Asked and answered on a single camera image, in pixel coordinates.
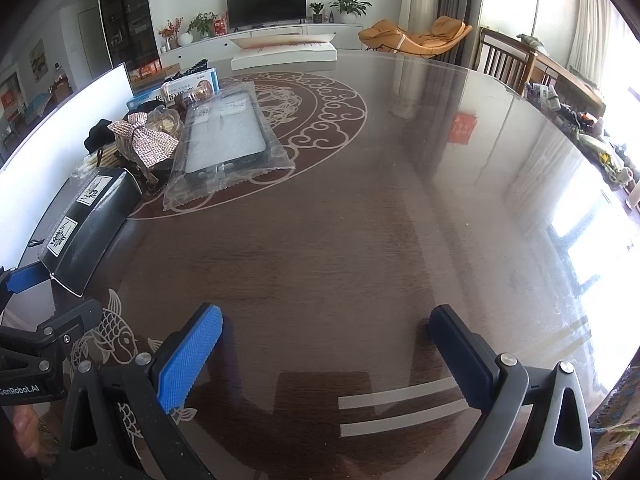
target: screw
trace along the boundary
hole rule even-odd
[[[569,361],[560,361],[560,369],[565,373],[565,374],[572,374],[574,373],[574,366],[569,362]]]
[[[89,370],[91,370],[91,361],[81,361],[80,364],[78,365],[78,371],[81,374],[85,374]]]
[[[151,362],[151,354],[149,352],[142,352],[142,354],[136,355],[136,364],[140,366],[148,365]]]
[[[505,366],[515,366],[518,364],[518,360],[513,354],[500,354],[500,361],[502,361],[502,364]]]

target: orange lounge chair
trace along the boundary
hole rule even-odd
[[[420,56],[428,59],[455,47],[473,30],[462,20],[440,16],[430,32],[409,34],[389,20],[377,22],[358,36],[367,49]]]

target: label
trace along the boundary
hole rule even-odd
[[[5,390],[0,390],[0,395],[34,394],[39,391],[40,389],[38,385],[32,384],[31,386],[18,386],[17,388],[7,388]]]
[[[98,198],[98,195],[100,195],[102,190],[107,187],[107,184],[112,178],[113,177],[110,176],[98,175],[91,181],[91,184],[85,188],[76,202],[84,205],[91,205],[94,203],[94,200]]]
[[[220,117],[239,114],[240,112],[244,112],[245,110],[246,110],[246,99],[240,99],[238,101],[229,103],[228,105],[221,106]]]
[[[60,251],[65,246],[66,241],[69,240],[71,233],[77,225],[78,222],[67,216],[62,219],[62,222],[60,222],[56,232],[54,232],[51,237],[51,241],[47,245],[47,249],[51,251],[55,257],[60,256]]]

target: flower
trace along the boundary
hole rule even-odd
[[[182,26],[182,17],[176,18],[174,22],[167,20],[166,27],[158,30],[158,34],[163,38],[175,38],[180,33],[180,27]]]

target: wooden chair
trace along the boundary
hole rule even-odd
[[[554,85],[560,101],[575,110],[602,117],[606,104],[590,86],[548,56],[490,28],[480,30],[475,70],[502,81],[519,95],[527,82]]]

